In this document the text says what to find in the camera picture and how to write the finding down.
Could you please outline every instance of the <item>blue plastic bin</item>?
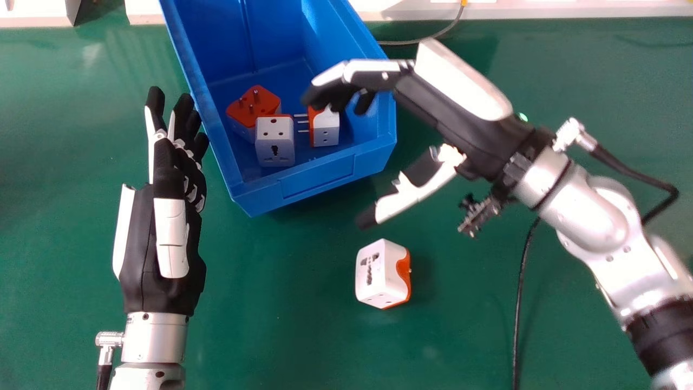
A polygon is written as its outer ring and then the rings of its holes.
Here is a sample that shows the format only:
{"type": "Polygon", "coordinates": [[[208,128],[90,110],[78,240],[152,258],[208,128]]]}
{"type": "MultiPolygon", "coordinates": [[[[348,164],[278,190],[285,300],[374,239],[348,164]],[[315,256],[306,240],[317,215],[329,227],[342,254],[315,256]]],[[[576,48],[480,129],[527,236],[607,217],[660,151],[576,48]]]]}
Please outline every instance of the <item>blue plastic bin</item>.
{"type": "Polygon", "coordinates": [[[396,143],[394,100],[342,115],[340,143],[311,148],[295,135],[296,165],[261,168],[231,131],[226,108],[260,84],[300,103],[314,75],[341,60],[386,58],[347,0],[161,0],[166,25],[231,198],[251,217],[377,173],[396,143]]]}

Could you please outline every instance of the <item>gray cable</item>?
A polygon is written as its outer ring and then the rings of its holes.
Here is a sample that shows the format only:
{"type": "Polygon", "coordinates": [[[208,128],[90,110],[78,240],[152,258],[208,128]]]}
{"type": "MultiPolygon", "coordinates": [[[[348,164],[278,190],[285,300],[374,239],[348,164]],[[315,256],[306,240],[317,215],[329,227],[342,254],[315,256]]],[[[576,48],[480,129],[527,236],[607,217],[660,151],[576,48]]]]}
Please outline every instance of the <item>gray cable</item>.
{"type": "Polygon", "coordinates": [[[378,41],[378,44],[381,46],[409,46],[411,44],[418,44],[419,42],[432,38],[436,39],[444,34],[446,34],[448,31],[452,30],[457,23],[459,23],[460,18],[462,18],[462,11],[464,11],[464,6],[462,5],[462,2],[459,3],[459,11],[457,11],[457,16],[455,19],[445,28],[442,30],[438,31],[435,34],[429,35],[427,37],[415,39],[415,40],[406,40],[406,41],[378,41]]]}

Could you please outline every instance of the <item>green surface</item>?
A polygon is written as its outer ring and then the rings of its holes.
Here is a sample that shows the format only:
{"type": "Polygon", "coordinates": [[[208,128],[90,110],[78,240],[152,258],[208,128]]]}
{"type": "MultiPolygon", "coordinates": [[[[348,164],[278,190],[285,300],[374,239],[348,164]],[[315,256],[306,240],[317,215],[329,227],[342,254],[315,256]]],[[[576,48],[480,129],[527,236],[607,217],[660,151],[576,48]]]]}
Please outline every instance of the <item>green surface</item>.
{"type": "MultiPolygon", "coordinates": [[[[125,325],[111,246],[121,183],[146,180],[146,92],[186,90],[164,27],[130,27],[122,8],[98,7],[103,15],[82,15],[74,29],[0,31],[2,390],[93,388],[94,335],[125,325]]],[[[393,38],[437,27],[374,29],[393,38]]],[[[688,258],[692,38],[691,19],[561,20],[463,22],[444,42],[530,120],[556,128],[574,115],[623,160],[676,183],[681,200],[652,229],[688,258]]],[[[191,321],[188,389],[509,388],[516,272],[532,216],[517,207],[478,241],[461,237],[456,204],[485,186],[456,180],[358,232],[353,216],[439,140],[405,112],[398,120],[382,174],[252,220],[205,158],[200,253],[209,273],[191,321]],[[381,237],[407,246],[413,268],[412,300],[384,312],[353,295],[354,256],[381,237]]],[[[661,196],[625,183],[641,207],[661,196]]],[[[522,388],[647,388],[589,272],[546,226],[535,244],[522,388]]]]}

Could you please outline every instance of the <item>wire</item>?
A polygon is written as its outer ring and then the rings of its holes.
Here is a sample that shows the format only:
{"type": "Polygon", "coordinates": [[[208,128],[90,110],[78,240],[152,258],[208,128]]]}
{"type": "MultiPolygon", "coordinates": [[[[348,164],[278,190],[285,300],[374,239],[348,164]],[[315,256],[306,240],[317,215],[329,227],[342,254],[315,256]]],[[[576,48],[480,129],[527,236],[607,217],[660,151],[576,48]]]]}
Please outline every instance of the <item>wire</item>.
{"type": "Polygon", "coordinates": [[[448,31],[452,30],[457,23],[459,23],[459,20],[462,18],[462,11],[464,11],[464,7],[466,6],[467,0],[462,0],[459,3],[459,11],[457,11],[457,16],[454,18],[454,20],[447,25],[447,27],[443,28],[442,30],[438,31],[435,34],[429,35],[427,37],[423,38],[418,38],[415,40],[406,40],[406,41],[378,41],[378,44],[381,46],[409,46],[412,44],[418,44],[419,42],[432,38],[436,39],[438,37],[441,37],[442,35],[445,35],[448,31]]]}
{"type": "Polygon", "coordinates": [[[669,196],[665,200],[661,201],[657,206],[653,207],[652,210],[648,211],[641,218],[643,225],[647,225],[647,223],[649,223],[654,217],[658,216],[661,212],[674,204],[676,199],[678,199],[678,188],[676,188],[673,184],[663,182],[631,169],[623,162],[618,160],[613,154],[609,153],[601,145],[597,145],[595,150],[593,150],[590,155],[624,176],[639,180],[640,182],[651,185],[652,187],[663,189],[669,193],[669,196]]]}
{"type": "Polygon", "coordinates": [[[520,386],[520,367],[518,364],[518,339],[520,334],[520,309],[522,308],[522,290],[525,285],[525,267],[527,266],[527,254],[529,246],[532,245],[534,231],[539,226],[541,218],[537,217],[527,232],[525,247],[522,250],[522,260],[520,261],[520,273],[518,274],[518,295],[515,302],[515,325],[513,327],[513,390],[518,390],[520,386]]]}

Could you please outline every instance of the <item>robotic arm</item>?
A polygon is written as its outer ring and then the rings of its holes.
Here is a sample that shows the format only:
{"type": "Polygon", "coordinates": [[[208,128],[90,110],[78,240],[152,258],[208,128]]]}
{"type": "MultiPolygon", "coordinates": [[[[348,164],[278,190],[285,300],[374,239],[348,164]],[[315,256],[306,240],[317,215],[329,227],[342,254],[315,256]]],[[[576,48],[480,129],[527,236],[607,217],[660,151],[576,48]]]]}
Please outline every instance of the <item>robotic arm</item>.
{"type": "MultiPolygon", "coordinates": [[[[391,90],[396,101],[442,134],[393,182],[393,190],[357,218],[362,227],[382,223],[425,199],[456,174],[491,183],[481,202],[462,202],[458,231],[474,237],[510,203],[521,202],[550,224],[563,247],[593,272],[621,329],[629,336],[653,389],[693,384],[693,278],[663,239],[643,228],[628,190],[611,178],[590,176],[566,150],[573,144],[625,174],[633,174],[591,137],[576,119],[556,134],[514,114],[490,81],[438,41],[424,40],[416,60],[351,60],[318,75],[303,103],[346,108],[359,93],[363,114],[374,94],[391,90]]],[[[671,185],[671,203],[678,192],[671,185]]]]}
{"type": "Polygon", "coordinates": [[[121,284],[125,332],[100,332],[97,390],[108,390],[115,348],[122,348],[111,390],[183,389],[188,321],[204,289],[207,267],[198,253],[207,196],[202,156],[209,145],[198,133],[193,99],[181,95],[163,119],[164,93],[151,87],[145,105],[149,183],[123,185],[113,248],[121,284]]]}

